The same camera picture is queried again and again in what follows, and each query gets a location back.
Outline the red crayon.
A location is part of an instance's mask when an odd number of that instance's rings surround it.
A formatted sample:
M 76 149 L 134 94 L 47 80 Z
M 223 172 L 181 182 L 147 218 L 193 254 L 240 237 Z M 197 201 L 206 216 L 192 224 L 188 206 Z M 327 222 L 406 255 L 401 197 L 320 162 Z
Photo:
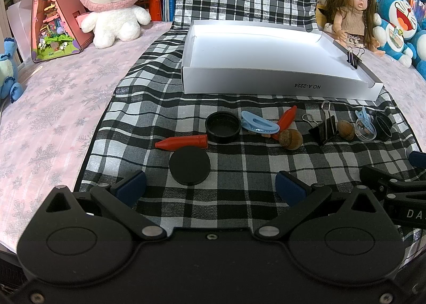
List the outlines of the red crayon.
M 282 114 L 279 121 L 277 122 L 277 125 L 280 127 L 280 129 L 276 134 L 272 135 L 273 139 L 276 139 L 276 140 L 279 139 L 280 133 L 289 128 L 292 122 L 294 122 L 296 113 L 297 113 L 297 106 L 293 106 Z
M 154 147 L 157 149 L 164 149 L 167 151 L 176 151 L 182 147 L 193 146 L 201 149 L 207 149 L 208 138 L 207 135 L 192 135 L 181 137 L 168 137 L 159 142 L 156 142 Z

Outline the blue Stitch plush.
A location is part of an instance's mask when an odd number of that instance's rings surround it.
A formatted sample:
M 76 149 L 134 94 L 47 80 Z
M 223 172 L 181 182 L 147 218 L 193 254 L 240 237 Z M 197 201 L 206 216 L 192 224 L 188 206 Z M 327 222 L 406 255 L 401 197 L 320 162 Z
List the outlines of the blue Stitch plush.
M 9 98 L 11 103 L 16 102 L 23 94 L 23 87 L 18 81 L 18 69 L 13 59 L 17 50 L 14 38 L 4 39 L 4 53 L 1 54 L 1 100 Z

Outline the brown haired baby doll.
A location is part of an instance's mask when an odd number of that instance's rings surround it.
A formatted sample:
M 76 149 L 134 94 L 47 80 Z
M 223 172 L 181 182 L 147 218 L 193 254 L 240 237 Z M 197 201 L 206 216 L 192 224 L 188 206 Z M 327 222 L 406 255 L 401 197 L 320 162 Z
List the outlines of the brown haired baby doll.
M 319 26 L 344 48 L 366 48 L 378 56 L 385 51 L 373 36 L 375 0 L 325 0 L 317 4 Z

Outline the pink snowflake tablecloth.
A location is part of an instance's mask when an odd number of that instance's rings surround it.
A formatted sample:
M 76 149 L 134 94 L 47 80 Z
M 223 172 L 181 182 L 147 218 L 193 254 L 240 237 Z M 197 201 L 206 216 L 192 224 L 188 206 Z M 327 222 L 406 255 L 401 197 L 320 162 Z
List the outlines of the pink snowflake tablecloth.
M 170 23 L 130 42 L 24 68 L 24 93 L 1 114 L 1 247 L 16 251 L 35 211 L 57 184 L 72 188 L 116 85 Z

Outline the black white plaid cloth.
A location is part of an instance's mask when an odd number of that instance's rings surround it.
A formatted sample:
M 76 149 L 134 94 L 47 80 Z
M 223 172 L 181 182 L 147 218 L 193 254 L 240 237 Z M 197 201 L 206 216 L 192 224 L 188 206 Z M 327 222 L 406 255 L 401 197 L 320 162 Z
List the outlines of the black white plaid cloth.
M 137 209 L 166 230 L 186 228 L 256 229 L 286 209 L 275 191 L 275 177 L 287 171 L 305 184 L 325 184 L 348 192 L 360 183 L 360 169 L 372 165 L 403 181 L 422 181 L 425 171 L 406 156 L 417 139 L 392 95 L 382 90 L 369 111 L 393 122 L 388 141 L 334 140 L 323 146 L 304 135 L 289 152 L 272 138 L 240 132 L 231 142 L 209 142 L 208 178 L 183 186 L 170 174 L 170 153 L 156 142 L 171 136 L 199 135 L 210 114 L 250 111 L 277 120 L 296 106 L 299 114 L 320 116 L 321 102 L 280 95 L 189 95 L 181 84 L 184 42 L 194 20 L 264 21 L 316 27 L 316 0 L 176 0 L 171 29 L 158 38 L 119 82 L 97 125 L 75 189 L 115 184 L 143 170 L 147 188 Z

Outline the black binder clip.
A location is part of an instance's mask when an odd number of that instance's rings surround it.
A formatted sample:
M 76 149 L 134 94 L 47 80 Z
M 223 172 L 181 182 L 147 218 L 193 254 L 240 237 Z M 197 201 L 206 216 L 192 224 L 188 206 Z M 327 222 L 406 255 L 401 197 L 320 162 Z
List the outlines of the black binder clip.
M 311 114 L 302 115 L 302 120 L 310 125 L 309 135 L 319 146 L 325 145 L 337 135 L 337 121 L 331 114 L 331 102 L 328 100 L 322 102 L 321 110 L 323 112 L 321 121 L 315 121 Z

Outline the small blue clip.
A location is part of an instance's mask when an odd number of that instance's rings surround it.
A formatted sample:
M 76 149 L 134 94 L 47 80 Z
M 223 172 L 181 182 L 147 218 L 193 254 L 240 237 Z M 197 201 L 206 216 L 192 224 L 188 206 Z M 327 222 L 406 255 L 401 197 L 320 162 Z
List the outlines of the small blue clip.
M 355 114 L 366 128 L 370 129 L 372 127 L 372 118 L 371 115 L 369 115 L 369 113 L 365 109 L 365 106 L 363 106 L 360 110 L 355 111 Z

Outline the black round lid disc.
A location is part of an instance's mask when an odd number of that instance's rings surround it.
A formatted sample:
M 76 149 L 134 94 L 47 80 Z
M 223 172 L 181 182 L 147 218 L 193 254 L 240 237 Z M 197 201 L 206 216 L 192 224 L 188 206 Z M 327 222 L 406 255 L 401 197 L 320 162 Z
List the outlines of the black round lid disc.
M 194 186 L 205 181 L 210 174 L 211 164 L 207 152 L 195 146 L 177 149 L 170 157 L 169 169 L 172 177 L 180 184 Z

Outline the white cardboard box tray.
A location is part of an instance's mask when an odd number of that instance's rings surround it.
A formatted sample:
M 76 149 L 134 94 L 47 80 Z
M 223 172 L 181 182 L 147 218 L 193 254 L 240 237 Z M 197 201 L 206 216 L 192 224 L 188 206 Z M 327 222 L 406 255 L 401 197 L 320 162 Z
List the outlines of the white cardboard box tray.
M 185 94 L 293 95 L 374 101 L 383 83 L 321 31 L 249 21 L 193 21 L 181 63 Z

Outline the binder clip on box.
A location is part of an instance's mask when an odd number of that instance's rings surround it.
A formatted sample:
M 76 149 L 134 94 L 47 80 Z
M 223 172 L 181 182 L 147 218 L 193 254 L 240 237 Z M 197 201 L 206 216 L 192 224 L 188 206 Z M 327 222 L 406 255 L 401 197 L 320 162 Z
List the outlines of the binder clip on box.
M 365 53 L 363 47 L 356 47 L 357 52 L 354 52 L 354 47 L 347 48 L 347 63 L 349 63 L 355 70 L 358 68 L 359 63 L 362 62 L 362 55 Z

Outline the pink triangular toy house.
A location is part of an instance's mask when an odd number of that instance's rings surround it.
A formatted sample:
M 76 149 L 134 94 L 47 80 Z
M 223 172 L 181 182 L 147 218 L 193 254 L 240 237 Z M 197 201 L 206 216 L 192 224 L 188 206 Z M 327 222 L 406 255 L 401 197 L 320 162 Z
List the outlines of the pink triangular toy house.
M 78 54 L 94 35 L 80 28 L 86 9 L 80 0 L 33 0 L 30 50 L 34 63 Z

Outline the brown acorn large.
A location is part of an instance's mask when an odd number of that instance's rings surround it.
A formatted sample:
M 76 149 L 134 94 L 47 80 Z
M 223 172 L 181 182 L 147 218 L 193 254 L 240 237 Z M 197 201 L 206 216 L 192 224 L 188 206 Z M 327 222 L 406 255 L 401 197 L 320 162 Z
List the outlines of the brown acorn large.
M 285 129 L 279 134 L 279 143 L 290 151 L 297 150 L 303 143 L 300 132 L 296 129 Z

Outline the brown acorn small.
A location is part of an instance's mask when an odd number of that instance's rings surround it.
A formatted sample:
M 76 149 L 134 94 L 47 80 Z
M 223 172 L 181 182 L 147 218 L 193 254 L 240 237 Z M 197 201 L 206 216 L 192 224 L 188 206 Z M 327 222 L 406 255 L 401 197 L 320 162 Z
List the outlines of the brown acorn small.
M 342 139 L 345 139 L 348 142 L 352 141 L 355 137 L 354 126 L 346 120 L 339 120 L 337 122 L 337 132 Z

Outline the large blue plastic clip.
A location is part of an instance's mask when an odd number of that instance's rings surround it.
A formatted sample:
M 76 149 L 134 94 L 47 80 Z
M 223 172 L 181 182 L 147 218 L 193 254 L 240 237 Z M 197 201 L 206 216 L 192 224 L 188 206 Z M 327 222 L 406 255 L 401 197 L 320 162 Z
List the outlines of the large blue plastic clip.
M 274 135 L 280 131 L 280 126 L 249 111 L 241 112 L 241 127 L 263 135 Z

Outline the blue Doraemon plush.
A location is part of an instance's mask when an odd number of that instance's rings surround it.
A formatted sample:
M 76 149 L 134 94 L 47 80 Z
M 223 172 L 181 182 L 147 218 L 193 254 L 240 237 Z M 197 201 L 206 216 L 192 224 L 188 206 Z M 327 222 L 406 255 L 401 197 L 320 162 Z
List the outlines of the blue Doraemon plush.
M 417 23 L 407 0 L 381 0 L 372 32 L 379 50 L 425 78 L 425 22 Z

